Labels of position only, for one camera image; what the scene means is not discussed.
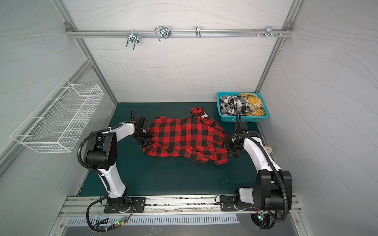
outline teal plastic basket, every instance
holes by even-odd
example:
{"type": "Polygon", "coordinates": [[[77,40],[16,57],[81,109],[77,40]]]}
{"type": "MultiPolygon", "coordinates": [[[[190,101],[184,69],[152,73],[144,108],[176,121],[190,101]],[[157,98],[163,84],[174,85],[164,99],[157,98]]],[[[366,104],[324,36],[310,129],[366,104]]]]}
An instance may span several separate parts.
{"type": "MultiPolygon", "coordinates": [[[[235,122],[235,117],[236,116],[224,116],[224,115],[222,115],[220,113],[219,98],[220,97],[226,97],[226,96],[238,96],[239,94],[241,94],[241,93],[236,93],[236,92],[229,92],[229,93],[220,92],[220,93],[217,94],[218,113],[219,113],[222,121],[235,122]]],[[[264,99],[262,99],[261,95],[259,93],[251,93],[251,94],[255,94],[255,95],[257,95],[261,99],[262,104],[264,105],[265,116],[242,116],[242,121],[257,123],[257,122],[259,122],[262,119],[268,118],[269,114],[268,114],[268,110],[266,109],[266,105],[265,105],[264,99]]]]}

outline green mat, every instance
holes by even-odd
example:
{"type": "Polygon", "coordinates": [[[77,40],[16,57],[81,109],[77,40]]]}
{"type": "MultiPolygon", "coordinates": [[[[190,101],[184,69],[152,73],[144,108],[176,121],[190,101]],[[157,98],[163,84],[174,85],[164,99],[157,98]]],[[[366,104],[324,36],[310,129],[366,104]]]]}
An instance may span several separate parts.
{"type": "MultiPolygon", "coordinates": [[[[191,109],[198,106],[203,107],[228,134],[234,131],[233,122],[221,121],[215,102],[119,103],[110,126],[129,120],[133,108],[137,115],[146,118],[148,127],[156,116],[181,119],[191,117],[191,109]]],[[[250,130],[258,131],[255,123],[248,123],[248,126],[250,130]]],[[[257,174],[248,154],[238,159],[229,157],[225,165],[209,162],[195,165],[185,157],[146,156],[131,137],[118,142],[117,169],[131,196],[229,194],[236,187],[253,187],[257,174]]],[[[89,172],[80,196],[101,196],[104,193],[105,188],[100,177],[92,171],[89,172]]]]}

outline wire mesh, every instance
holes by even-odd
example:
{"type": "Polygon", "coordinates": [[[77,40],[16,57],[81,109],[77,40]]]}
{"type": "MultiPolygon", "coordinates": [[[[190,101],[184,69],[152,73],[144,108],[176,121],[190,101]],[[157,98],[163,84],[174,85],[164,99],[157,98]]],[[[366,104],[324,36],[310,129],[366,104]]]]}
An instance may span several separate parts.
{"type": "Polygon", "coordinates": [[[37,152],[71,152],[103,96],[95,83],[69,84],[21,138],[11,138],[37,152]]]}

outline red and black plaid shirt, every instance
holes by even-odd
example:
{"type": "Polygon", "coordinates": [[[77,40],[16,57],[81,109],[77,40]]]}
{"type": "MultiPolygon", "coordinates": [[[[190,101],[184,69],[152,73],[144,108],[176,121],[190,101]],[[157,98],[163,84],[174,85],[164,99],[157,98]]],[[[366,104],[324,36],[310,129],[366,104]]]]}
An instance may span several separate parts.
{"type": "Polygon", "coordinates": [[[227,149],[221,145],[227,134],[218,122],[207,116],[202,107],[192,109],[193,118],[167,119],[156,117],[148,130],[153,138],[143,149],[149,156],[183,156],[195,164],[212,162],[227,163],[227,149]]]}

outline white wire basket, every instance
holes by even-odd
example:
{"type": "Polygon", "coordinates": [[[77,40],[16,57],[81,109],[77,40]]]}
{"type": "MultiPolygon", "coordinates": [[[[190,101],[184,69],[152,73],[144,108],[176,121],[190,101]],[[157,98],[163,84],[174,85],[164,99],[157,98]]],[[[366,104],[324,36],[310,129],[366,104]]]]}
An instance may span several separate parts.
{"type": "Polygon", "coordinates": [[[103,96],[95,83],[70,84],[64,79],[11,138],[39,153],[70,153],[103,96]],[[51,98],[54,92],[58,95],[51,98]]]}

